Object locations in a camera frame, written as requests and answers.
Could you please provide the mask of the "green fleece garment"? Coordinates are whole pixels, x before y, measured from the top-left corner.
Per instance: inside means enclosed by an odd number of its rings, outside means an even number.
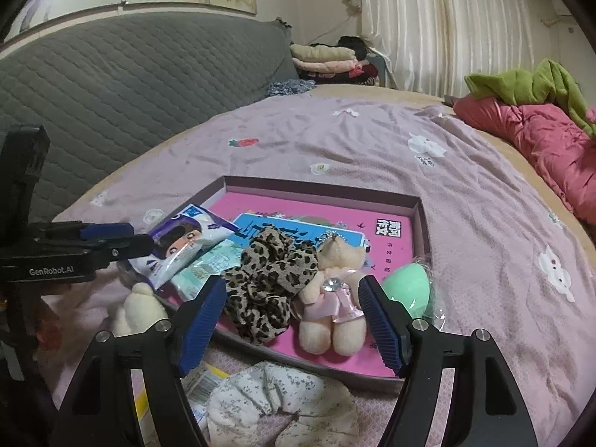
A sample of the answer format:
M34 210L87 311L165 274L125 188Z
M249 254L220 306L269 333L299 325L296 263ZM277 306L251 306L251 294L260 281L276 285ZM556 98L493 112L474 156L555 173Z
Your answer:
M477 99L494 97L507 105L554 104L590 137L595 136L595 110L579 84L556 61L545 58L531 72L524 69L499 74L469 74L464 81Z

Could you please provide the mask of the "mint green sponge egg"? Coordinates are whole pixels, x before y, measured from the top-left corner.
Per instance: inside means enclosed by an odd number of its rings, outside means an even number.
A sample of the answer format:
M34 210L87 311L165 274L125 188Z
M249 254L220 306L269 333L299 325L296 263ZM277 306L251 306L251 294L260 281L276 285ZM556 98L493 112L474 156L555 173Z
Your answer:
M419 262L398 267L381 281L381 288L390 300L402 304L412 319L420 318L430 301L428 267Z

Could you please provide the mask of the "blue booklet in box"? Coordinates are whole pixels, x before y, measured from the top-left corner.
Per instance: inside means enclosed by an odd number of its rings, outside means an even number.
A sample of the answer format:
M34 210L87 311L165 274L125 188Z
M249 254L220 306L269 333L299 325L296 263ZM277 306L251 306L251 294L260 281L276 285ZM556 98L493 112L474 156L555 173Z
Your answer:
M349 245L367 249L369 242L362 232L346 230L330 225L319 225L298 220L290 220L273 216L261 216L244 213L233 221L237 227L230 240L235 244L246 247L265 228L274 226L279 231L294 239L295 242L311 241L316 246L321 245L332 236L341 236Z

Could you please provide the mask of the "plush bear pink dress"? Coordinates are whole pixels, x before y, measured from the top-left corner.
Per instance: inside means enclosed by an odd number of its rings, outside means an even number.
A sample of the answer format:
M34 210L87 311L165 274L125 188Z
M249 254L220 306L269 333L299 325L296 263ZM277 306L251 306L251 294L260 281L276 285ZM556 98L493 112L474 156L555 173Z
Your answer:
M359 303L366 250L338 234L317 249L318 272L298 294L298 342L302 350L322 355L333 350L353 356L364 346L367 322Z

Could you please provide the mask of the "cream striped curtain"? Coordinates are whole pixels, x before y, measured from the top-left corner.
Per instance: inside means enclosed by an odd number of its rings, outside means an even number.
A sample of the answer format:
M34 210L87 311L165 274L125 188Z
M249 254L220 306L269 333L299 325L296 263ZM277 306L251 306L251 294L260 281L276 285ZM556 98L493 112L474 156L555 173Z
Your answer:
M362 37L399 90L467 93L469 74L535 65L528 0L361 0Z

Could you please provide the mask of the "cartoon character snack packet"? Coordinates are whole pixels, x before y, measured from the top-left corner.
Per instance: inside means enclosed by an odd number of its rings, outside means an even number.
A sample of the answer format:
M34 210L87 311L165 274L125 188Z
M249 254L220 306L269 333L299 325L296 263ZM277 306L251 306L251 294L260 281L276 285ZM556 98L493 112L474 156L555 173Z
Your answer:
M129 259L131 273L154 291L189 265L201 252L236 234L237 225L190 204L152 230L149 255Z

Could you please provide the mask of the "grey quilted headboard cover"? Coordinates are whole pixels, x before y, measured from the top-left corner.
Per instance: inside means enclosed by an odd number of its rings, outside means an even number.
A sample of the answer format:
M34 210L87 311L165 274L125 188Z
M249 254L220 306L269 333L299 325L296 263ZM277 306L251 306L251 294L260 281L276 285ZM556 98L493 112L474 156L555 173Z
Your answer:
M30 217L47 221L167 139L296 77L281 20L134 13L70 26L1 61L1 126L44 127Z

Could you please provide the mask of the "pink quilted duvet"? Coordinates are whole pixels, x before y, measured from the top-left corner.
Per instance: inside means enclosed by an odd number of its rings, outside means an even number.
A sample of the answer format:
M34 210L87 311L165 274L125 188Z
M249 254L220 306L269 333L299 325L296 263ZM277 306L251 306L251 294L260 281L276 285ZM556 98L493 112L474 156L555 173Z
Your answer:
M454 113L513 145L576 218L595 224L595 139L561 108L468 95L454 103Z

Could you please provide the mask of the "stack of folded clothes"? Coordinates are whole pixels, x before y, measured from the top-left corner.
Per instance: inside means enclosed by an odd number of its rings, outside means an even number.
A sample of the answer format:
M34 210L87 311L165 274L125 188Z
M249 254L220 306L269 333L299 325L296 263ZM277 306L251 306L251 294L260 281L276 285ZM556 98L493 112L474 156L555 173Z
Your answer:
M385 84L384 61L359 37L345 35L337 44L291 44L290 53L298 77L317 85Z

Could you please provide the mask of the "blue patterned cloth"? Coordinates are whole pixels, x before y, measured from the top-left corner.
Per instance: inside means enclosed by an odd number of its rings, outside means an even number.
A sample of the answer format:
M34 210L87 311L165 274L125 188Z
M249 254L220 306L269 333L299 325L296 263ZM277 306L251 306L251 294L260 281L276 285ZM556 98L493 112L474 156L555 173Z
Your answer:
M283 97L304 94L316 87L313 80L289 79L272 82L267 88L268 97Z

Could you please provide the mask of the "lilac patterned bed sheet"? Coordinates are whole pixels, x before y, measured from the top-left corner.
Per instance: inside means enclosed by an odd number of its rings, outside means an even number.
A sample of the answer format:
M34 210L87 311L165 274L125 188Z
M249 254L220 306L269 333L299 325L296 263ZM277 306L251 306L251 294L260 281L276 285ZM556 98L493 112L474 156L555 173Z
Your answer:
M223 175L419 198L447 331L489 330L538 443L563 441L595 389L595 272L575 234L474 129L437 107L269 98L146 153L61 219L145 231Z

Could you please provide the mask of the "shallow pink-lined box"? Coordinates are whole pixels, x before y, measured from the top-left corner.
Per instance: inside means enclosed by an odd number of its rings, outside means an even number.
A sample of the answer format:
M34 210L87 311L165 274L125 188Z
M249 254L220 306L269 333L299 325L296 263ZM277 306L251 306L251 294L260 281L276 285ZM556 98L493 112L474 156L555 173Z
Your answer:
M240 214L252 213L362 232L369 242L365 271L377 280L414 259L429 259L431 255L422 201L416 196L224 175L188 202L229 222ZM241 339L227 316L221 317L214 337L238 351L326 375L350 387L385 391L395 390L400 383L384 366L372 338L366 339L364 347L353 356L333 351L310 355L299 346L296 322L273 342L257 346Z

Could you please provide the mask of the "leopard print scrunchie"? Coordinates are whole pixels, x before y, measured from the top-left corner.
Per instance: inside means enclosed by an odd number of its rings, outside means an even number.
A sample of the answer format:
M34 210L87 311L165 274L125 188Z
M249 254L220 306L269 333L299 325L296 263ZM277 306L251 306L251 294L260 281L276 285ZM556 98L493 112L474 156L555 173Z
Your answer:
M295 297L318 272L316 248L275 226L259 232L244 248L240 264L226 269L225 313L245 341L267 344L283 334Z

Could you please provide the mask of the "cream plush bear purple bow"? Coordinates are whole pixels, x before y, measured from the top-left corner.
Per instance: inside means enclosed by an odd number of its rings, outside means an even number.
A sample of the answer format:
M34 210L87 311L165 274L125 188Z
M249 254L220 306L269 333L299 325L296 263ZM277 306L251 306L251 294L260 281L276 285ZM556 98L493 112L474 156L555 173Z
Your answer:
M136 283L124 302L117 308L111 332L115 337L145 333L150 327L169 316L156 298L151 286Z

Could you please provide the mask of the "white floral scrunchie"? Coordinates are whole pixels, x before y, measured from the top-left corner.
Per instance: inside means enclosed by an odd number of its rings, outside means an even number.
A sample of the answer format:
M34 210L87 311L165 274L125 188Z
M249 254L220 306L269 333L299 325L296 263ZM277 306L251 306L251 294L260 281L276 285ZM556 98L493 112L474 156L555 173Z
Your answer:
M206 422L212 446L256 446L262 418L292 421L277 446L352 446L359 437L354 398L340 381L263 361L226 377L211 393Z

